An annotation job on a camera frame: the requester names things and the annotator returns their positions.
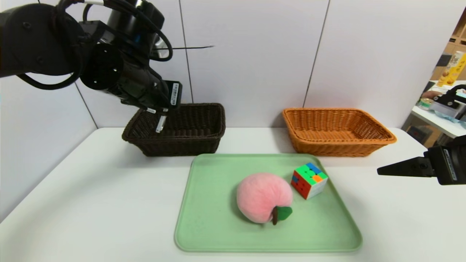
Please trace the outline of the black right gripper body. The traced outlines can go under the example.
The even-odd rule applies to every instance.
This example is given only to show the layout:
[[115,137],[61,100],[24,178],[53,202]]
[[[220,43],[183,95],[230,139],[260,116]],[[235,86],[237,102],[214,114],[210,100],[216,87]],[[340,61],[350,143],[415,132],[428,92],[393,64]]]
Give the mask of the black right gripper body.
[[441,185],[466,184],[466,136],[458,136],[444,146],[434,146],[424,153]]

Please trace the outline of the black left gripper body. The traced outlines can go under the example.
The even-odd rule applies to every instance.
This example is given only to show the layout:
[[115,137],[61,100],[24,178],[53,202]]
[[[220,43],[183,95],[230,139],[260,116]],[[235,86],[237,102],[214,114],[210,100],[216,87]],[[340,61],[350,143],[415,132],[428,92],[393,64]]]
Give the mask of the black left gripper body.
[[162,80],[154,82],[150,91],[153,100],[152,109],[168,109],[174,111],[180,108],[182,84],[178,81]]

